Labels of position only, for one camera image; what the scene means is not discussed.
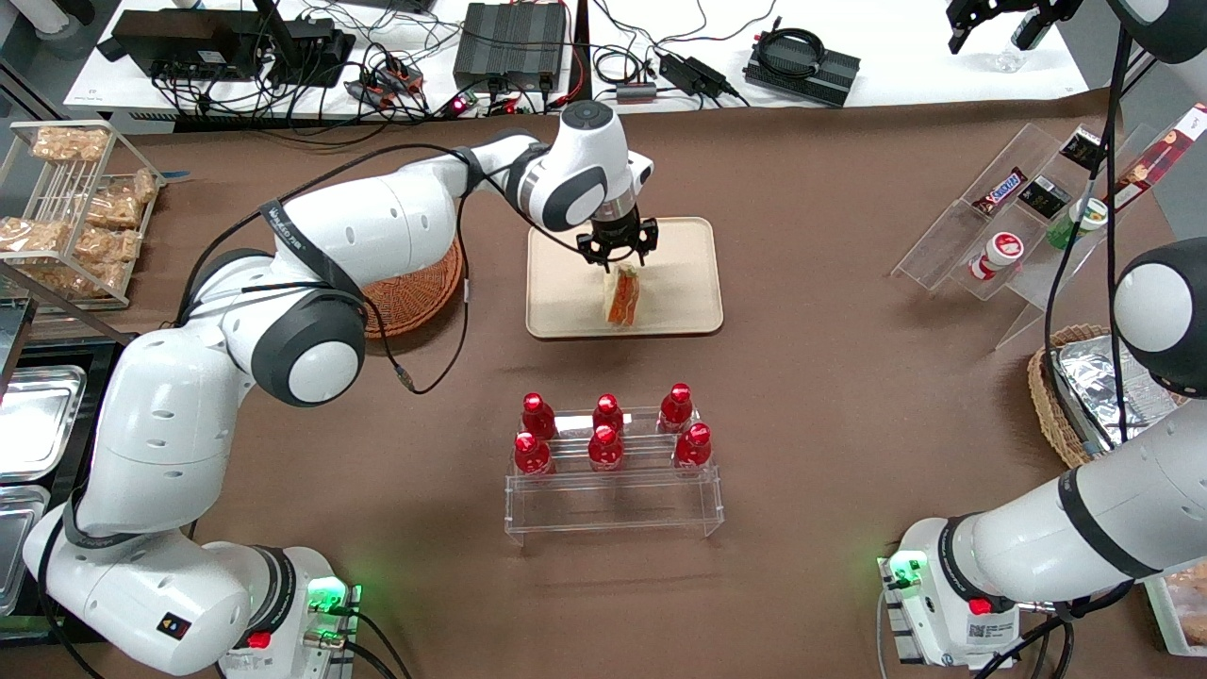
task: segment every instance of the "brown tablecloth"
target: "brown tablecloth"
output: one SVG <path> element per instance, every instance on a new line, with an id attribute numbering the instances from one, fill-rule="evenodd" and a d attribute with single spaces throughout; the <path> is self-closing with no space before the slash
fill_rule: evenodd
<path id="1" fill-rule="evenodd" d="M 992 351 L 1021 300 L 958 289 L 932 299 L 887 273 L 1025 122 L 1062 136 L 1102 107 L 1084 96 L 626 117 L 631 147 L 657 163 L 642 212 L 713 224 L 719 332 L 536 341 L 524 327 L 526 228 L 478 194 L 465 228 L 470 335 L 448 381 L 412 397 L 375 356 L 321 409 L 253 392 L 198 539 L 320 550 L 365 585 L 366 613 L 418 679 L 871 678 L 875 557 L 920 519 L 991 509 L 1062 469 L 1027 396 L 1039 332 Z M 369 147 L 473 144 L 515 122 L 390 130 L 334 154 L 258 133 L 139 139 L 158 166 L 192 174 L 165 191 L 134 305 L 115 322 L 151 329 L 168 318 L 202 246 L 269 197 Z M 555 119 L 518 122 L 553 139 Z M 1151 198 L 1127 223 L 1124 262 L 1171 239 Z M 232 245 L 268 246 L 269 230 L 256 223 Z M 1101 259 L 1062 298 L 1057 327 L 1103 320 Z M 400 344 L 420 384 L 455 346 L 456 306 Z M 728 521 L 711 539 L 655 531 L 511 543 L 503 472 L 524 393 L 567 409 L 604 391 L 654 404 L 676 381 L 692 385 L 716 432 Z M 1137 592 L 1079 624 L 1069 677 L 1201 677 L 1202 663 L 1158 650 L 1150 617 Z M 83 652 L 110 679 L 156 675 L 107 646 Z M 967 677 L 886 652 L 891 677 Z M 62 649 L 0 652 L 0 677 L 77 675 Z"/>

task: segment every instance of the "wicker basket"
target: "wicker basket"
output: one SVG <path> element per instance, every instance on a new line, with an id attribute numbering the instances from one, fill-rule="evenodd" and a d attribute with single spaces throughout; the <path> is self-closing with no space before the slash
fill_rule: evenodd
<path id="1" fill-rule="evenodd" d="M 1107 328 L 1101 324 L 1071 324 L 1053 333 L 1053 349 L 1106 333 Z M 1044 350 L 1036 352 L 1027 363 L 1027 386 L 1031 388 L 1031 400 L 1036 404 L 1036 415 L 1039 416 L 1039 429 L 1044 433 L 1044 439 L 1048 439 L 1056 450 L 1060 460 L 1065 461 L 1069 469 L 1090 462 L 1090 456 L 1081 447 L 1081 439 L 1068 423 L 1065 411 L 1060 408 L 1059 397 L 1053 394 L 1049 386 L 1044 370 Z"/>
<path id="2" fill-rule="evenodd" d="M 454 240 L 444 258 L 435 264 L 365 287 L 365 295 L 381 310 L 386 336 L 409 332 L 444 308 L 461 283 L 461 244 Z M 368 315 L 365 335 L 381 336 L 374 314 Z"/>

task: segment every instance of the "white table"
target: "white table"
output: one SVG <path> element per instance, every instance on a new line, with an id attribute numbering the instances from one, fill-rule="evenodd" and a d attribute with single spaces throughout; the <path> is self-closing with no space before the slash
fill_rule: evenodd
<path id="1" fill-rule="evenodd" d="M 325 5 L 326 2 L 317 0 L 309 2 L 307 0 L 281 0 L 280 13 L 282 18 L 290 21 L 309 6 L 322 7 Z M 470 0 L 437 0 L 433 12 L 442 22 L 460 23 L 465 19 L 468 5 Z M 107 40 L 112 34 L 113 24 L 117 23 L 117 18 L 123 10 L 161 10 L 170 6 L 173 6 L 170 0 L 122 0 L 101 40 Z M 240 2 L 239 0 L 205 0 L 205 7 L 209 10 L 238 10 L 240 8 Z M 351 5 L 342 5 L 342 7 L 366 25 L 372 25 L 381 16 L 381 10 L 372 7 Z M 251 0 L 247 0 L 244 4 L 244 8 L 252 11 L 255 6 Z M 352 47 L 349 62 L 360 62 L 363 58 L 368 41 L 356 29 L 340 24 L 339 17 L 328 14 L 321 10 L 314 11 L 313 16 L 334 18 L 337 28 L 356 35 L 356 45 Z M 395 21 L 381 30 L 374 30 L 371 35 L 374 41 L 380 42 L 389 49 L 418 52 L 424 48 L 424 41 L 428 37 L 427 29 L 416 23 L 422 21 L 422 18 L 412 19 L 409 17 L 403 21 Z M 432 30 L 437 36 L 444 37 L 453 33 L 454 29 L 436 25 L 432 27 Z M 460 89 L 453 80 L 453 64 L 456 59 L 459 43 L 460 36 L 454 36 L 443 45 L 439 52 L 419 62 L 419 68 L 424 72 L 424 92 L 433 109 L 448 101 Z M 561 60 L 561 88 L 550 99 L 555 99 L 566 92 L 566 86 L 570 83 L 570 64 L 572 62 L 573 58 L 570 48 L 565 47 Z M 321 88 L 307 88 L 298 96 L 292 115 L 298 118 L 317 117 L 320 99 L 322 100 L 323 118 L 349 118 L 362 111 L 367 111 L 367 106 L 352 99 L 343 86 L 344 81 L 354 80 L 357 75 L 358 66 L 345 66 L 340 74 L 339 84 L 328 88 L 325 96 L 322 96 Z M 199 84 L 202 88 L 205 88 L 209 82 L 200 82 Z M 245 94 L 253 94 L 256 89 L 256 84 L 251 82 L 220 82 L 214 86 L 210 96 L 215 100 L 227 100 Z M 541 98 L 538 94 L 532 94 L 532 101 L 540 109 Z M 255 98 L 245 99 L 232 104 L 231 109 L 252 110 L 255 103 Z M 75 84 L 68 92 L 63 104 L 69 109 L 86 112 L 126 111 L 161 116 L 173 116 L 176 113 L 173 103 L 151 84 L 150 78 L 142 74 L 130 58 L 126 57 L 118 59 L 116 63 L 111 63 L 95 49 L 88 57 L 88 62 L 80 71 Z M 273 112 L 284 116 L 287 107 L 288 101 L 281 101 L 273 106 Z"/>
<path id="2" fill-rule="evenodd" d="M 599 4 L 588 0 L 588 25 L 594 45 L 628 46 L 630 36 L 608 21 Z M 771 0 L 700 0 L 707 28 L 699 35 L 725 36 L 766 12 Z M 655 40 L 700 25 L 695 0 L 606 0 L 612 17 L 649 31 Z M 938 104 L 1004 99 L 1056 99 L 1085 92 L 1085 80 L 1073 63 L 1057 27 L 1031 52 L 1019 72 L 999 72 L 993 60 L 1019 25 L 1021 13 L 1009 13 L 973 30 L 958 55 L 947 51 L 951 27 L 943 0 L 776 0 L 770 16 L 723 42 L 676 42 L 666 47 L 683 57 L 695 57 L 721 71 L 754 106 L 816 106 L 803 99 L 747 83 L 742 68 L 750 60 L 754 36 L 771 30 L 777 16 L 781 28 L 803 28 L 821 37 L 828 49 L 863 60 L 847 106 Z M 642 57 L 647 42 L 640 35 L 632 51 Z M 605 72 L 619 76 L 624 59 L 608 58 Z M 670 87 L 658 80 L 659 87 Z M 594 92 L 613 86 L 593 74 Z M 601 101 L 613 101 L 600 95 Z M 723 95 L 725 106 L 741 106 Z M 666 93 L 651 104 L 616 106 L 622 112 L 688 111 L 698 99 Z M 706 107 L 715 107 L 712 101 Z"/>

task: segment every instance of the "red bottle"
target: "red bottle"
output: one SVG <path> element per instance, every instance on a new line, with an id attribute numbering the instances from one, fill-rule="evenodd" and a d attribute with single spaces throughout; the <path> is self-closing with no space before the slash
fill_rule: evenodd
<path id="1" fill-rule="evenodd" d="M 591 425 L 595 429 L 606 425 L 616 431 L 617 434 L 624 433 L 624 411 L 620 410 L 620 404 L 616 402 L 616 397 L 612 394 L 600 397 L 599 404 L 595 405 L 595 412 L 591 414 Z"/>
<path id="2" fill-rule="evenodd" d="M 548 441 L 558 437 L 558 425 L 554 422 L 553 408 L 544 403 L 541 394 L 524 397 L 524 415 L 520 416 L 524 429 L 537 439 Z"/>
<path id="3" fill-rule="evenodd" d="M 704 467 L 711 457 L 712 431 L 702 422 L 689 427 L 675 443 L 675 467 L 682 469 Z"/>
<path id="4" fill-rule="evenodd" d="M 591 458 L 593 470 L 617 472 L 624 463 L 624 443 L 616 429 L 601 425 L 595 428 L 595 435 L 587 445 L 587 456 Z"/>
<path id="5" fill-rule="evenodd" d="M 666 434 L 678 434 L 692 420 L 692 390 L 680 382 L 671 387 L 671 393 L 663 399 L 658 412 L 658 431 Z"/>
<path id="6" fill-rule="evenodd" d="M 517 434 L 515 468 L 525 476 L 553 474 L 553 456 L 549 455 L 549 445 L 537 439 L 531 432 Z"/>

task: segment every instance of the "clear acrylic shelf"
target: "clear acrylic shelf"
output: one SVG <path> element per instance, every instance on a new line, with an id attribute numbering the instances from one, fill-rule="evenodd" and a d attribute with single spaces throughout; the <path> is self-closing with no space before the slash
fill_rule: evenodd
<path id="1" fill-rule="evenodd" d="M 657 408 L 625 411 L 619 472 L 591 470 L 591 411 L 559 412 L 555 422 L 554 474 L 526 476 L 513 460 L 508 463 L 503 522 L 518 544 L 533 533 L 624 528 L 694 527 L 707 538 L 725 521 L 716 458 L 695 469 L 675 468 L 676 437 L 658 432 Z"/>
<path id="2" fill-rule="evenodd" d="M 1116 152 L 1116 165 L 1123 169 L 1139 157 L 1155 137 L 1156 130 L 1139 125 L 1131 136 L 1120 145 Z M 1014 168 L 1027 176 L 1024 187 L 1037 176 L 1045 176 L 1065 188 L 1074 200 L 1085 188 L 1089 171 L 1060 153 L 1063 142 L 1027 123 L 1019 134 L 1002 150 L 992 163 L 973 181 L 972 186 L 944 210 L 931 228 L 910 248 L 893 268 L 893 275 L 904 273 L 919 285 L 934 292 L 945 280 L 951 280 L 972 292 L 976 298 L 987 300 L 1002 288 L 1009 288 L 1027 302 L 1014 324 L 1002 336 L 997 347 L 1002 347 L 1019 333 L 1031 327 L 1043 317 L 1048 308 L 1048 293 L 1062 256 L 1061 250 L 1053 247 L 1046 240 L 1049 226 L 1066 212 L 1062 207 L 1055 217 L 1045 218 L 1030 205 L 1020 203 L 1018 197 L 1022 189 L 1016 189 L 1005 199 L 992 216 L 986 216 L 973 207 L 973 203 L 984 198 Z M 1106 181 L 1098 181 L 1096 197 L 1106 193 Z M 999 232 L 1018 235 L 1024 244 L 1022 258 L 1013 267 L 1002 269 L 989 280 L 979 280 L 968 273 L 968 262 L 978 254 L 985 242 Z M 1106 238 L 1106 229 L 1098 229 L 1079 238 L 1073 245 L 1068 267 L 1065 270 L 1062 286 L 1080 270 L 1095 247 Z"/>

